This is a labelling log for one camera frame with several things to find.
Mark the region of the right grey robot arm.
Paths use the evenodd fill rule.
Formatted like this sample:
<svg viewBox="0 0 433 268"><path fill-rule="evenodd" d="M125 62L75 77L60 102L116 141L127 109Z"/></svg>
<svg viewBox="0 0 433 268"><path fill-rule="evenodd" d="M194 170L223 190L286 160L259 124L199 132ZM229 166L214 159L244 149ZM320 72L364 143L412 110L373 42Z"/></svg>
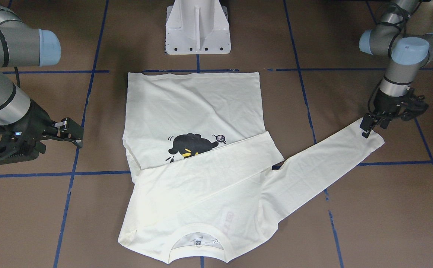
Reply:
<svg viewBox="0 0 433 268"><path fill-rule="evenodd" d="M12 10L0 5L0 68L54 66L60 61L57 36L32 29ZM66 117L51 120L32 100L20 82L12 82L0 71L0 165L25 162L44 154L43 140L71 142L83 146L83 128Z"/></svg>

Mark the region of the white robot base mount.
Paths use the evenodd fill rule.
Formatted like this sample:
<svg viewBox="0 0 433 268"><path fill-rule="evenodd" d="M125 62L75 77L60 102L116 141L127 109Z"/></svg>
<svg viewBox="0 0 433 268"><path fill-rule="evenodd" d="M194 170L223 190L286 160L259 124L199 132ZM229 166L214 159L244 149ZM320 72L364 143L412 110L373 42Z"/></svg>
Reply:
<svg viewBox="0 0 433 268"><path fill-rule="evenodd" d="M176 0L166 9L168 55L228 54L227 8L219 0Z"/></svg>

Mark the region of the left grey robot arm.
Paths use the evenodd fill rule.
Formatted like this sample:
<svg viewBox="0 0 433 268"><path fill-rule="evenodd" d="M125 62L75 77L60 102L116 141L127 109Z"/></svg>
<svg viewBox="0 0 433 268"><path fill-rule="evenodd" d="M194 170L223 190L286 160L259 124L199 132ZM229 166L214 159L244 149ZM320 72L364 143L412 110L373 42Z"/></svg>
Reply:
<svg viewBox="0 0 433 268"><path fill-rule="evenodd" d="M386 129L396 118L409 121L429 108L424 96L415 95L411 86L419 69L433 61L433 33L406 32L407 22L416 10L415 0L391 0L376 27L360 37L361 51L390 59L383 78L370 95L368 113L360 124L365 138L377 125Z"/></svg>

